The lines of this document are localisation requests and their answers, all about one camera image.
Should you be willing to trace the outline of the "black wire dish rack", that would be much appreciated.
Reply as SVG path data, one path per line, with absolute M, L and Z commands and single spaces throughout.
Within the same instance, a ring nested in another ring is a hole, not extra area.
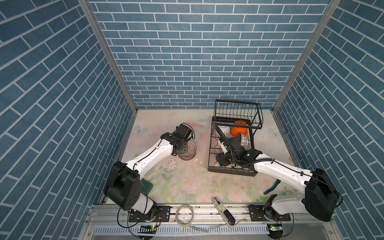
M 237 100 L 215 101 L 208 171 L 254 177 L 256 131 L 263 127 L 261 104 Z

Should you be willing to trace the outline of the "blue triangle patterned bowl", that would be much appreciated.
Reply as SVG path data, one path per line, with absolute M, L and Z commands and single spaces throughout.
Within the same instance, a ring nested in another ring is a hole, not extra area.
M 237 135 L 237 140 L 238 142 L 241 144 L 241 146 L 247 148 L 248 145 L 249 145 L 249 140 L 248 140 L 248 137 L 242 133 L 238 133 Z

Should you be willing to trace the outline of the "green patterned ceramic bowl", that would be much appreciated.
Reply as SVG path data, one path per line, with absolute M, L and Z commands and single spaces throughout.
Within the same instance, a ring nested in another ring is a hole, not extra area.
M 231 138 L 232 137 L 231 128 L 230 127 L 228 127 L 228 126 L 218 126 L 218 127 L 223 132 L 223 134 L 225 135 L 226 138 Z

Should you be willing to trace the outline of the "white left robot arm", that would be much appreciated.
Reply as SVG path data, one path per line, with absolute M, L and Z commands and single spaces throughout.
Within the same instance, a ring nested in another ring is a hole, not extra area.
M 151 148 L 138 157 L 117 161 L 107 177 L 104 194 L 122 210 L 135 210 L 147 220 L 152 219 L 157 203 L 142 193 L 143 177 L 164 158 L 185 152 L 187 143 L 194 138 L 193 128 L 182 123 L 172 133 L 161 135 Z

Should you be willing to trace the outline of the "orange plastic bowl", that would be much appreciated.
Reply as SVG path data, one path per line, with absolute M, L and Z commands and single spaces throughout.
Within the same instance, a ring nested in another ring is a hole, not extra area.
M 234 126 L 231 127 L 231 135 L 237 137 L 238 134 L 247 136 L 248 134 L 248 124 L 245 121 L 235 121 Z

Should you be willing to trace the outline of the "red striped ceramic bowl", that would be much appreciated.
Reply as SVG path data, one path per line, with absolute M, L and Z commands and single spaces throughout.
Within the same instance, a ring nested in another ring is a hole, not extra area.
M 197 146 L 195 142 L 188 141 L 187 143 L 183 144 L 181 151 L 178 153 L 178 156 L 180 159 L 184 161 L 188 161 L 195 157 L 196 152 L 197 152 Z

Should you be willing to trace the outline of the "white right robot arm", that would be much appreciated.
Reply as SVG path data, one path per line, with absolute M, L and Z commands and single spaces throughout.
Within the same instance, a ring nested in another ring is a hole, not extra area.
M 216 156 L 220 164 L 245 167 L 298 190 L 293 197 L 271 195 L 263 207 L 267 219 L 275 221 L 286 214 L 310 214 L 320 221 L 329 222 L 335 208 L 340 205 L 341 196 L 324 170 L 297 168 L 254 148 L 246 150 L 235 138 L 219 138 L 217 142 L 222 150 Z

